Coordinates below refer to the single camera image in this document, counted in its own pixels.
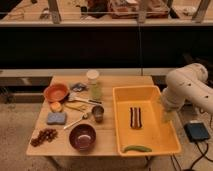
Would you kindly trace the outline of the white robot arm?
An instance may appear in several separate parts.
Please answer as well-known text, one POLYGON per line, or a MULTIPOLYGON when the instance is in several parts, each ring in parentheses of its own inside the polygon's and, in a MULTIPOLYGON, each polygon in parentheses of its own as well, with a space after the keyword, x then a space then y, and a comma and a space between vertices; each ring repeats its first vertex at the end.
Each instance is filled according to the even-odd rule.
POLYGON ((162 121, 171 121, 186 100, 213 115, 213 88, 206 85, 207 79, 208 71, 200 63, 170 71, 165 78, 167 87, 161 93, 162 121))

